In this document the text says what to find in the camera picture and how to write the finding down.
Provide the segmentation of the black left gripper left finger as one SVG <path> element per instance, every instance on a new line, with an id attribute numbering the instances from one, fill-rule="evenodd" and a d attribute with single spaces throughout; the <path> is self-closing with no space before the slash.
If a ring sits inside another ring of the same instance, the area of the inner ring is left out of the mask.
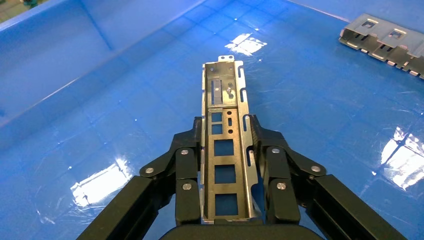
<path id="1" fill-rule="evenodd" d="M 78 239 L 141 240 L 172 196 L 183 202 L 176 209 L 176 223 L 199 224 L 201 132 L 202 118 L 197 116 L 192 129 L 175 134 L 169 150 L 143 166 Z"/>

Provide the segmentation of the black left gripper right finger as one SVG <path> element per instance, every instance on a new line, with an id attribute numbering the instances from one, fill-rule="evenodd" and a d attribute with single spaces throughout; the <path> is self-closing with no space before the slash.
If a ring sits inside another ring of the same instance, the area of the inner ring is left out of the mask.
<path id="1" fill-rule="evenodd" d="M 302 227 L 297 238 L 327 240 L 402 240 L 404 236 L 319 163 L 292 150 L 283 135 L 249 117 L 253 152 L 265 195 L 266 223 L 293 227 L 300 208 L 321 231 Z"/>

